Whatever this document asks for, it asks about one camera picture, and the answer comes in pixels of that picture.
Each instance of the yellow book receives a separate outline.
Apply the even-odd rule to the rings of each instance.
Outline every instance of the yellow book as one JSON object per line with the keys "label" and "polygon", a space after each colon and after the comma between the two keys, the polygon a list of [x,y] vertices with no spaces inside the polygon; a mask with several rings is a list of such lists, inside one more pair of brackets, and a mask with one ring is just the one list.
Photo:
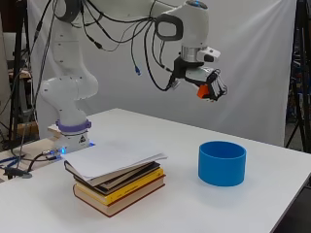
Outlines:
{"label": "yellow book", "polygon": [[122,198],[123,196],[135,191],[136,189],[146,185],[147,183],[154,181],[159,177],[162,177],[163,175],[163,169],[158,168],[150,174],[146,175],[145,177],[142,177],[133,183],[129,183],[127,186],[124,186],[109,195],[99,194],[98,192],[89,189],[81,183],[77,183],[76,188],[84,192],[88,196],[91,196],[96,201],[99,201],[101,204],[108,206],[113,202],[117,201],[118,199]]}

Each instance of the floor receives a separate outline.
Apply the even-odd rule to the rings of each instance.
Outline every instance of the floor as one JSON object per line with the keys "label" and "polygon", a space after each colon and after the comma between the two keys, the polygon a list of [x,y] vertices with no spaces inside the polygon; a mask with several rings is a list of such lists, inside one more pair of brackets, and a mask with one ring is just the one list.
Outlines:
{"label": "floor", "polygon": [[[291,137],[294,124],[285,129],[285,144]],[[302,151],[299,129],[297,129],[289,149]],[[303,188],[292,206],[280,222],[274,233],[310,233],[311,232],[311,189]]]}

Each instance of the wall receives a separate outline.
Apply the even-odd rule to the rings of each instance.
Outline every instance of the wall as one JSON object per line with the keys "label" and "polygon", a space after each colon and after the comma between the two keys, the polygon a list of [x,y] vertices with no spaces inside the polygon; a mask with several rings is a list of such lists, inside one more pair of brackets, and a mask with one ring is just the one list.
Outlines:
{"label": "wall", "polygon": [[[46,0],[29,3],[32,32]],[[181,4],[182,0],[167,1]],[[208,103],[196,97],[192,86],[183,83],[175,91],[162,93],[152,84],[145,68],[142,37],[135,41],[135,57],[142,71],[137,76],[130,59],[130,46],[122,45],[114,53],[98,50],[81,32],[85,64],[97,77],[98,94],[78,105],[89,115],[112,108],[122,108],[208,128],[227,134],[274,145],[283,145],[285,110],[290,76],[294,32],[293,0],[204,0],[210,10],[209,45],[222,52],[213,67],[222,70],[228,95],[219,102]],[[104,21],[114,37],[121,36],[123,25]],[[46,21],[46,30],[50,20]],[[89,33],[105,48],[112,48],[95,26]],[[33,54],[37,77],[46,35]],[[164,61],[172,66],[180,45],[170,43]],[[164,86],[169,74],[152,68],[155,78]],[[45,79],[61,75],[50,54]],[[38,101],[40,132],[46,137],[47,126],[57,119],[55,111],[42,99]]]}

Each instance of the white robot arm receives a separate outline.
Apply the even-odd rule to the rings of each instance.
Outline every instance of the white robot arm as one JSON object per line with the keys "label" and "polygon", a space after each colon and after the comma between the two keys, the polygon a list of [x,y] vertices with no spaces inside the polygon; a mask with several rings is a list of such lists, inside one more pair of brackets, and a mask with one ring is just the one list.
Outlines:
{"label": "white robot arm", "polygon": [[176,86],[179,79],[184,79],[198,88],[197,95],[202,99],[218,100],[225,94],[226,87],[220,81],[220,71],[203,67],[204,62],[213,62],[220,56],[217,50],[207,47],[209,17],[204,3],[189,0],[174,8],[154,0],[55,1],[58,20],[54,26],[52,54],[64,75],[42,82],[41,94],[58,111],[56,124],[62,137],[55,142],[55,147],[63,153],[89,146],[87,130],[91,123],[75,102],[89,98],[98,91],[97,79],[86,69],[76,29],[72,27],[72,22],[85,4],[114,21],[122,20],[111,17],[150,18],[155,22],[155,32],[160,40],[181,41],[181,53],[174,62],[174,70],[165,90]]}

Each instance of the metal stand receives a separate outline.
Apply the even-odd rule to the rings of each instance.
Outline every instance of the metal stand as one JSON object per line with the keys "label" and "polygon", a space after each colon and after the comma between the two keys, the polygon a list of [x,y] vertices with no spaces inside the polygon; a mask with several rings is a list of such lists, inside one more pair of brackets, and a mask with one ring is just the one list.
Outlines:
{"label": "metal stand", "polygon": [[[26,37],[28,37],[28,22],[27,22],[27,2],[25,0],[17,0],[17,34],[15,45],[15,60],[14,60],[14,79],[13,79],[13,94],[11,98],[11,112],[10,112],[10,125],[9,125],[9,145],[10,149],[18,145],[17,143],[17,125],[19,119],[19,88],[20,88],[20,62],[21,62],[21,43],[22,43],[22,29],[23,25],[26,30]],[[29,38],[27,39],[27,47],[29,48]]]}
{"label": "metal stand", "polygon": [[[310,128],[310,104],[308,97],[309,90],[309,65],[310,65],[310,38],[309,38],[309,25],[308,25],[308,13],[306,0],[298,0],[296,7],[295,23],[294,23],[294,42],[293,42],[293,55],[292,55],[292,67],[291,67],[291,86],[294,93],[294,101],[296,104],[297,124],[291,135],[291,138],[286,144],[286,148],[290,145],[294,133],[297,128],[300,129],[301,142],[303,151],[311,153],[311,128]],[[303,117],[300,109],[299,96],[296,87],[296,76],[294,68],[294,48],[295,43],[299,43],[299,55],[300,55],[300,69],[302,73],[302,109]]]}

